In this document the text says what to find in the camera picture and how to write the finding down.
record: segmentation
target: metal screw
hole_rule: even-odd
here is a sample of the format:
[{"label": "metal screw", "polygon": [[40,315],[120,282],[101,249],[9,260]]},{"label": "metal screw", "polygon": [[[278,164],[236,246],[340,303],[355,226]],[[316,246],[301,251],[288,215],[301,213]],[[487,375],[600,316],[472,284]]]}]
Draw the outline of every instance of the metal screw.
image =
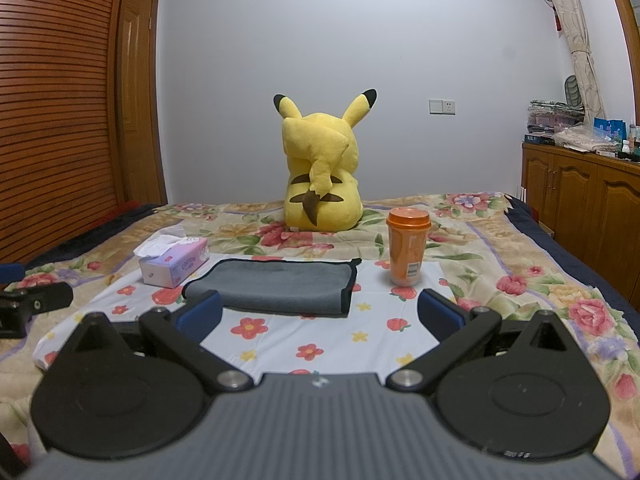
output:
[{"label": "metal screw", "polygon": [[480,314],[486,314],[490,310],[491,309],[487,306],[475,306],[471,309],[471,317],[472,319],[475,319],[476,317],[480,316]]},{"label": "metal screw", "polygon": [[169,319],[169,316],[171,316],[169,309],[165,306],[155,306],[151,309],[151,312],[156,312],[158,314],[161,314],[162,317],[165,319]]},{"label": "metal screw", "polygon": [[398,370],[391,375],[391,381],[397,386],[404,386],[409,388],[411,386],[417,386],[422,382],[424,376],[418,370]]},{"label": "metal screw", "polygon": [[220,372],[216,380],[225,388],[235,390],[245,386],[249,382],[249,376],[240,370],[226,370]]}]

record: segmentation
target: wall socket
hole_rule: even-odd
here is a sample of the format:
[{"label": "wall socket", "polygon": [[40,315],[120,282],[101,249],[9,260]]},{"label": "wall socket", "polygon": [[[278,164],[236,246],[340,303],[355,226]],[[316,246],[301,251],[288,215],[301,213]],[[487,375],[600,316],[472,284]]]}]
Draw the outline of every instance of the wall socket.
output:
[{"label": "wall socket", "polygon": [[442,101],[442,113],[447,115],[456,114],[456,102],[455,101]]},{"label": "wall socket", "polygon": [[455,115],[456,102],[443,101],[441,99],[429,99],[429,113]]}]

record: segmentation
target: red tassel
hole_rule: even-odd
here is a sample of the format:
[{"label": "red tassel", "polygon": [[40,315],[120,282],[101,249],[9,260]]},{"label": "red tassel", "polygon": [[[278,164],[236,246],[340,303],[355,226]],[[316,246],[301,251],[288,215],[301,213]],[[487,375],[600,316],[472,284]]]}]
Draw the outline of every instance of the red tassel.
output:
[{"label": "red tassel", "polygon": [[560,23],[560,18],[558,17],[558,13],[556,12],[556,8],[554,7],[554,14],[556,16],[556,30],[558,32],[562,31],[562,24]]}]

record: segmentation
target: cabinet door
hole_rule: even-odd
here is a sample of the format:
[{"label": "cabinet door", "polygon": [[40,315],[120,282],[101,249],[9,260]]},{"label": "cabinet door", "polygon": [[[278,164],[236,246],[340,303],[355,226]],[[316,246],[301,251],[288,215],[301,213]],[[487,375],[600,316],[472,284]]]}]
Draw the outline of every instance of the cabinet door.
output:
[{"label": "cabinet door", "polygon": [[552,174],[556,210],[553,229],[556,242],[584,259],[589,238],[598,165],[586,160],[556,155]]},{"label": "cabinet door", "polygon": [[598,167],[585,262],[626,300],[640,273],[640,176]]},{"label": "cabinet door", "polygon": [[640,278],[636,280],[636,286],[633,293],[631,294],[629,303],[636,310],[636,312],[640,313]]},{"label": "cabinet door", "polygon": [[539,220],[554,228],[554,204],[552,201],[553,153],[524,148],[522,160],[522,185],[527,189],[527,205],[537,210]]}]

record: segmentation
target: pikachu ear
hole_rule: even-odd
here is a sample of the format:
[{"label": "pikachu ear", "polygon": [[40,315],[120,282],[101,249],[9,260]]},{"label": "pikachu ear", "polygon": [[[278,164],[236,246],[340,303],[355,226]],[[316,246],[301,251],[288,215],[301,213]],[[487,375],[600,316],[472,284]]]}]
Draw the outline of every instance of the pikachu ear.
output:
[{"label": "pikachu ear", "polygon": [[347,108],[347,111],[342,116],[343,120],[347,121],[347,124],[353,128],[369,113],[377,97],[378,93],[373,88],[360,94]]},{"label": "pikachu ear", "polygon": [[300,113],[300,110],[298,110],[296,104],[291,99],[282,94],[277,94],[273,98],[273,104],[276,105],[276,110],[283,119],[299,119],[300,117],[302,117],[302,114]]}]

